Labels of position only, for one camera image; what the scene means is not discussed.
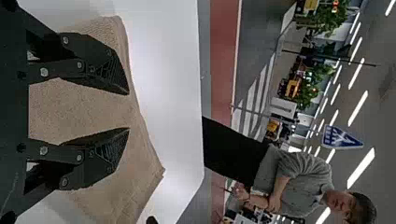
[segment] man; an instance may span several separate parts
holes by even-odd
[[[308,153],[289,153],[203,118],[205,166],[265,196],[235,189],[236,197],[271,213],[306,217],[329,206],[348,224],[371,224],[376,209],[366,196],[335,190],[332,168]]]

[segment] green plant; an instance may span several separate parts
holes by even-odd
[[[340,0],[338,11],[332,13],[332,6],[319,5],[315,15],[309,15],[307,18],[296,19],[298,25],[307,26],[314,30],[314,35],[325,33],[330,37],[334,30],[347,20],[347,6],[349,0]]]
[[[318,86],[312,85],[311,82],[303,79],[298,95],[293,99],[297,108],[305,110],[311,106],[311,100],[318,96]]]

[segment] road sign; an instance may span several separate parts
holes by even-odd
[[[322,146],[335,149],[363,148],[362,141],[352,137],[341,129],[326,125],[324,127]]]

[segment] fluorescent light strip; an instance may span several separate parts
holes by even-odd
[[[339,58],[339,59],[337,60],[337,63],[335,64],[335,67],[334,67],[334,68],[337,68],[337,67],[338,67],[338,65],[340,64],[340,61],[341,61],[341,58]]]
[[[338,92],[341,89],[341,83],[338,84],[337,89],[335,89],[334,95],[332,96],[332,101],[330,102],[330,105],[334,104],[335,99],[337,98]]]
[[[351,62],[355,59],[356,53],[358,52],[358,49],[361,47],[361,41],[363,41],[363,37],[359,38],[358,44],[356,45],[355,49],[352,52],[352,56],[349,59],[348,65],[351,65]]]
[[[367,167],[370,165],[370,163],[374,160],[375,158],[375,149],[372,148],[369,153],[364,157],[364,159],[361,161],[361,164],[356,168],[356,170],[353,172],[353,174],[349,177],[347,180],[347,188],[350,189],[353,184],[359,179],[361,174],[367,169]]]
[[[320,110],[320,106],[318,107],[317,112],[315,113],[314,119],[317,118],[317,116],[318,116],[318,114],[319,114],[319,110]]]
[[[332,84],[332,81],[330,80],[329,83],[327,84],[326,90],[323,93],[323,96],[325,96],[327,94],[327,92],[329,91],[330,88],[330,84]]]
[[[289,147],[288,152],[301,152],[301,150],[297,147]]]
[[[356,78],[358,77],[359,72],[361,71],[361,68],[363,67],[364,62],[365,62],[365,59],[362,58],[361,63],[358,65],[358,68],[356,69],[355,74],[353,74],[353,77],[352,77],[352,79],[350,79],[349,85],[347,86],[347,88],[349,90],[352,89],[353,84],[355,84]]]
[[[369,92],[365,91],[361,99],[359,100],[358,104],[355,107],[355,110],[353,111],[352,115],[350,116],[347,126],[350,127],[352,125],[353,120],[355,120],[356,116],[358,116],[359,111],[361,111],[361,107],[363,106],[364,102],[366,101],[367,97],[369,96]]]
[[[329,157],[326,160],[327,163],[330,163],[330,161],[332,160],[332,157],[334,156],[334,154],[335,154],[335,149],[333,148],[332,151],[329,154]]]
[[[311,131],[311,134],[309,134],[309,137],[312,138],[312,136],[314,135],[315,130],[317,129],[317,125],[314,125],[314,129]]]
[[[339,113],[340,111],[338,111],[338,110],[336,110],[335,112],[334,112],[334,115],[332,116],[332,121],[330,121],[330,126],[333,126],[334,125],[334,123],[335,123],[335,120],[337,119],[337,117],[338,117],[338,113]]]
[[[356,23],[358,22],[359,16],[361,13],[359,12],[358,15],[356,15],[355,20],[353,21],[352,27],[349,30],[349,34],[352,35],[353,29],[355,29]]]
[[[320,114],[323,114],[324,108],[326,107],[326,104],[327,104],[328,101],[329,101],[329,98],[326,97],[326,99],[324,99],[323,106],[322,106],[322,108],[320,109]]]
[[[332,84],[335,84],[338,80],[338,77],[340,76],[341,73],[341,69],[343,69],[343,65],[340,65],[340,67],[338,68],[337,73],[335,74],[334,80],[332,81]]]
[[[318,149],[317,149],[317,152],[315,152],[315,157],[319,154],[319,152],[320,152],[320,147],[318,147]]]
[[[385,12],[385,16],[388,16],[390,14],[390,12],[393,9],[393,5],[395,5],[395,2],[396,2],[395,0],[391,0],[390,1],[389,6],[387,8],[387,11]]]
[[[323,124],[324,124],[324,119],[322,120],[322,122],[321,122],[320,125],[319,125],[318,132],[317,132],[317,136],[319,135],[319,133],[320,133],[320,131],[321,131],[321,128],[323,128]]]
[[[330,208],[326,208],[322,215],[318,218],[317,224],[323,224],[323,222],[326,220],[326,218],[330,215]]]
[[[359,22],[358,27],[356,27],[355,34],[352,36],[352,39],[350,39],[350,43],[349,43],[350,45],[353,45],[353,42],[355,42],[356,35],[358,34],[360,28],[361,28],[361,22]]]

